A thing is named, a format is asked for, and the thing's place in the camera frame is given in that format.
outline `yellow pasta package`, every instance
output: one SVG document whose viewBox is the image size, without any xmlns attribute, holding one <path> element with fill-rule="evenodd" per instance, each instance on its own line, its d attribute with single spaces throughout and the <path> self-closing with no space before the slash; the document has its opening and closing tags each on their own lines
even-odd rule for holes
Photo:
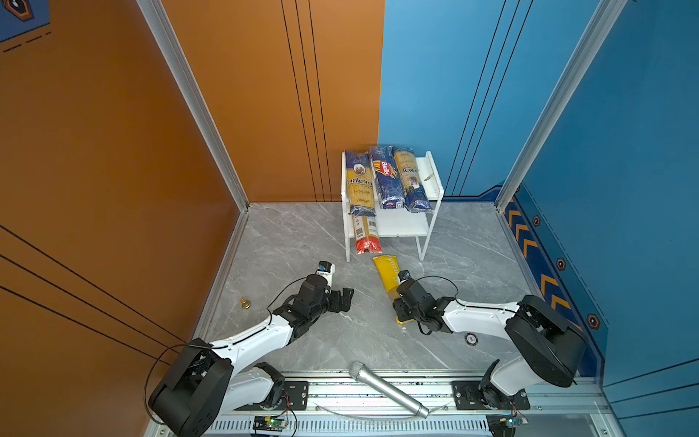
<svg viewBox="0 0 699 437">
<path fill-rule="evenodd" d="M 349 213 L 376 216 L 374 185 L 368 153 L 345 152 Z"/>
</svg>

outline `wall panel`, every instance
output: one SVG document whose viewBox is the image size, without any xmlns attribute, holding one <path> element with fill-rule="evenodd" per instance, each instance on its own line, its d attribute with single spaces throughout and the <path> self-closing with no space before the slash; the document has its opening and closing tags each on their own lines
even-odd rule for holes
<svg viewBox="0 0 699 437">
<path fill-rule="evenodd" d="M 376 144 L 383 1 L 168 1 L 250 201 L 339 200 L 340 151 Z"/>
<path fill-rule="evenodd" d="M 235 202 L 136 2 L 49 9 L 50 24 L 0 43 L 0 255 L 161 343 L 189 339 Z M 146 354 L 164 349 L 5 259 L 0 286 Z M 0 329 L 4 435 L 143 432 L 153 358 L 4 289 Z"/>
</svg>

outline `silver microphone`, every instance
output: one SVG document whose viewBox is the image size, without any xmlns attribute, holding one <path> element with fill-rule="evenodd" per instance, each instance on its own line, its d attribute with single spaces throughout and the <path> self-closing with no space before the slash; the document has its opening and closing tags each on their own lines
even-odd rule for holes
<svg viewBox="0 0 699 437">
<path fill-rule="evenodd" d="M 414 397 L 395 388 L 390 382 L 386 381 L 380 376 L 377 376 L 359 361 L 352 363 L 352 366 L 349 369 L 349 376 L 352 376 L 357 382 L 367 384 L 377 392 L 382 393 L 390 399 L 393 399 L 398 405 L 407 408 L 415 415 L 420 417 L 427 417 L 429 415 L 429 410 L 420 402 L 416 401 Z"/>
</svg>

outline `pasta package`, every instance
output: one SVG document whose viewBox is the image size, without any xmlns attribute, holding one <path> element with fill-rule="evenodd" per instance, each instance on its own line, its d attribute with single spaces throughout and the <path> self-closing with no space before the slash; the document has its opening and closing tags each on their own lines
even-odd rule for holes
<svg viewBox="0 0 699 437">
<path fill-rule="evenodd" d="M 398 266 L 398 258 L 395 255 L 381 255 L 374 257 L 374 264 L 376 264 L 376 269 L 379 271 L 379 276 L 381 276 L 381 281 L 384 283 L 384 288 L 391 302 L 399 299 L 400 295 L 396 291 L 401 284 L 398 279 L 398 273 L 401 271 Z"/>
<path fill-rule="evenodd" d="M 405 189 L 405 207 L 411 213 L 431 211 L 432 205 L 427 200 L 420 174 L 417 172 L 415 153 L 409 148 L 394 148 L 394 156 Z"/>
<path fill-rule="evenodd" d="M 356 254 L 364 252 L 381 253 L 379 243 L 379 233 L 376 230 L 376 218 L 355 215 L 352 217 L 354 224 L 354 242 L 356 243 Z"/>
<path fill-rule="evenodd" d="M 402 208 L 405 204 L 403 186 L 398 179 L 398 167 L 393 156 L 393 148 L 390 145 L 371 146 L 371 159 L 374 164 L 374 173 L 379 186 L 381 196 L 381 208 Z"/>
<path fill-rule="evenodd" d="M 349 213 L 367 217 L 376 216 L 374 206 L 374 185 L 369 154 L 345 151 L 347 162 L 347 195 L 349 196 Z"/>
</svg>

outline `wall trim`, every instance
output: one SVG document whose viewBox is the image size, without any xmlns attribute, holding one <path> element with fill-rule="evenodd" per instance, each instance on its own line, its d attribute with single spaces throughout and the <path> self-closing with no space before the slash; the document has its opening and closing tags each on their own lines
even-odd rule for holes
<svg viewBox="0 0 699 437">
<path fill-rule="evenodd" d="M 163 3 L 160 0 L 136 0 L 136 2 L 178 87 L 180 87 L 180 92 L 182 92 L 182 96 L 192 112 L 192 117 L 199 126 L 199 131 L 209 147 L 211 156 L 213 156 L 223 179 L 226 181 L 231 196 L 236 201 L 241 213 L 247 211 L 250 202 L 247 200 L 247 195 L 245 195 L 245 190 L 240 183 L 236 169 L 233 167 L 231 157 L 226 150 L 211 112 L 206 106 L 204 96 L 196 83 L 194 73 L 189 67 L 185 52 L 182 51 L 182 46 L 175 35 L 175 30 L 168 19 Z"/>
<path fill-rule="evenodd" d="M 597 55 L 602 43 L 607 38 L 612 26 L 617 21 L 621 10 L 624 9 L 627 0 L 600 0 L 595 9 L 595 13 L 587 24 L 573 50 L 568 63 L 566 64 L 559 81 L 556 83 L 554 91 L 551 93 L 544 110 L 539 115 L 534 128 L 524 143 L 517 160 L 510 170 L 510 174 L 505 180 L 495 205 L 499 211 L 504 211 L 510 202 L 519 184 L 524 180 L 529 167 L 539 154 L 541 147 L 549 138 L 551 130 L 563 113 L 563 109 L 568 105 L 568 101 L 575 92 L 580 80 L 585 76 L 592 60 Z"/>
</svg>

